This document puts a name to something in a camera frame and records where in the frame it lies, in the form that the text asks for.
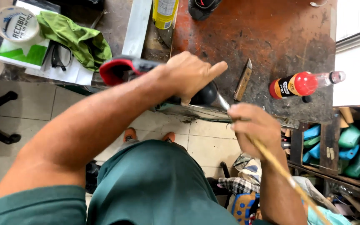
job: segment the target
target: eyeglasses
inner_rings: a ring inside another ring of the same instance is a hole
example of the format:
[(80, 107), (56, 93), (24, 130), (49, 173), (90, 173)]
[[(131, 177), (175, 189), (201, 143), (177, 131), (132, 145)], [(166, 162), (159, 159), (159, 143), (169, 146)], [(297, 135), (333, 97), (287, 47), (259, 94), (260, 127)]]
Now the eyeglasses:
[(66, 71), (66, 67), (70, 64), (70, 61), (72, 60), (72, 51), (63, 44), (55, 41), (53, 41), (52, 46), (52, 68), (60, 67), (63, 71)]

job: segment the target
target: sneaker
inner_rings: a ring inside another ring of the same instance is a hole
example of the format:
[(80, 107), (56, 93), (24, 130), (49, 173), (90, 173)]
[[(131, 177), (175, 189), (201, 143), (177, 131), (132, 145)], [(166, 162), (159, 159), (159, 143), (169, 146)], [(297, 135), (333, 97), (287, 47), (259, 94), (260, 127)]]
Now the sneaker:
[(195, 20), (202, 21), (210, 16), (222, 0), (188, 0), (188, 12)]
[(124, 131), (123, 142), (128, 142), (131, 139), (137, 139), (136, 130), (134, 128), (132, 128), (132, 127), (127, 128)]
[(169, 132), (162, 138), (162, 141), (172, 143), (172, 142), (174, 142), (175, 138), (176, 138), (176, 135), (173, 132)]

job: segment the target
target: plaid fabric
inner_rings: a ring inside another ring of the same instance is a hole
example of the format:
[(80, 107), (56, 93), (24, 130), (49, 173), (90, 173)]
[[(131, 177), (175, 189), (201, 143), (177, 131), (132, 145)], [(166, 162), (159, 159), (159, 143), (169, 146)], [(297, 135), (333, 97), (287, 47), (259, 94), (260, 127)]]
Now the plaid fabric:
[(253, 191), (259, 193), (260, 191), (259, 185), (252, 184), (242, 177), (219, 178), (219, 185), (235, 195), (251, 193)]

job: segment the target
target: left hand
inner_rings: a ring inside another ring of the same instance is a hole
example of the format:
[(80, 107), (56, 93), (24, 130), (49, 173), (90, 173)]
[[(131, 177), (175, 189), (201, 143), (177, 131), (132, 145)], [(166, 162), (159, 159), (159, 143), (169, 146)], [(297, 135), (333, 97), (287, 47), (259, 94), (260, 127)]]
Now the left hand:
[(188, 105), (199, 90), (227, 69), (227, 63), (212, 66), (186, 51), (170, 58), (165, 67), (175, 95), (181, 98), (182, 105)]

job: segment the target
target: bottle label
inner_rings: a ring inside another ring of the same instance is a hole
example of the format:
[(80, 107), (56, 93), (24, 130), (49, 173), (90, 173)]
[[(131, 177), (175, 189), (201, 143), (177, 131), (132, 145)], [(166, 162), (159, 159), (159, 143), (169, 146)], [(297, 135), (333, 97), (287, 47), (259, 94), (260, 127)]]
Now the bottle label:
[(287, 97), (295, 95), (302, 96), (295, 89), (294, 82), (297, 75), (298, 74), (295, 74), (293, 76), (288, 76), (276, 80), (276, 83), (274, 85), (274, 91), (279, 98), (286, 99)]

